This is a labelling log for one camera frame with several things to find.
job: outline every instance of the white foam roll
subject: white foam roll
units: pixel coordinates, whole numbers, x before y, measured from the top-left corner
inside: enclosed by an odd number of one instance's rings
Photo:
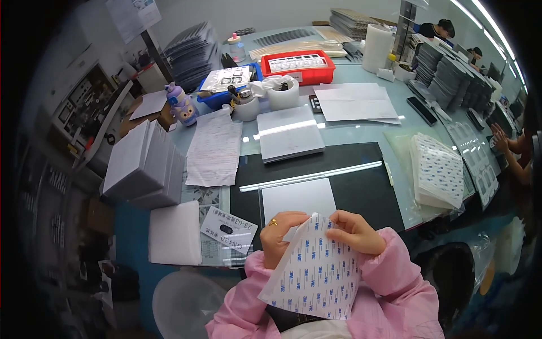
[[[387,27],[368,24],[367,37],[365,38],[365,53],[363,54],[362,67],[371,73],[376,73],[379,68],[384,68],[390,54],[390,46],[393,35]]]
[[[269,97],[269,106],[272,111],[286,110],[299,106],[299,82],[292,78],[286,82],[288,84],[287,91],[277,91],[270,89],[267,92]]]
[[[260,114],[260,101],[258,98],[252,99],[249,103],[235,105],[232,120],[252,121]]]

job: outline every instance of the smartphone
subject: smartphone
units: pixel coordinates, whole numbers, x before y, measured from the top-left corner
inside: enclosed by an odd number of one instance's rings
[[[417,97],[410,97],[406,100],[412,108],[418,112],[418,114],[425,120],[429,126],[433,126],[437,123],[437,118],[427,109],[427,107],[418,100]]]

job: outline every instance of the stack of adhesive parts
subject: stack of adhesive parts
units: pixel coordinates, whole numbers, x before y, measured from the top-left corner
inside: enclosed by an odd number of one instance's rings
[[[164,49],[175,82],[186,93],[193,92],[210,71],[220,68],[216,32],[205,21],[177,35]]]
[[[456,60],[445,55],[438,63],[429,91],[446,111],[455,111],[474,77]]]
[[[354,40],[364,40],[367,36],[367,25],[371,23],[378,24],[376,20],[351,9],[331,9],[331,27]]]
[[[495,87],[482,74],[478,72],[472,74],[474,79],[467,88],[461,106],[472,108],[476,112],[484,112],[489,106]]]
[[[155,209],[180,203],[184,157],[155,121],[144,121],[115,144],[104,195]]]
[[[444,53],[433,44],[421,44],[415,61],[418,63],[416,80],[421,81],[424,85],[429,87],[435,77],[437,65],[443,56]]]

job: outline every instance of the stack of white sheets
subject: stack of white sheets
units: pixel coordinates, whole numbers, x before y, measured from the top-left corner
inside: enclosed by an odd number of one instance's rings
[[[369,120],[401,124],[385,87],[377,83],[314,86],[327,121]]]
[[[111,151],[104,194],[144,209],[180,203],[184,157],[156,120],[136,126]]]
[[[434,207],[460,208],[463,201],[461,156],[421,133],[410,140],[410,156],[416,201]]]
[[[323,152],[326,148],[308,106],[259,114],[257,119],[264,163]]]

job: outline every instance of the white cloth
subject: white cloth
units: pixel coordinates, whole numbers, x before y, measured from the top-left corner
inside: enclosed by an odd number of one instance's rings
[[[318,320],[290,328],[282,339],[352,339],[346,320]]]

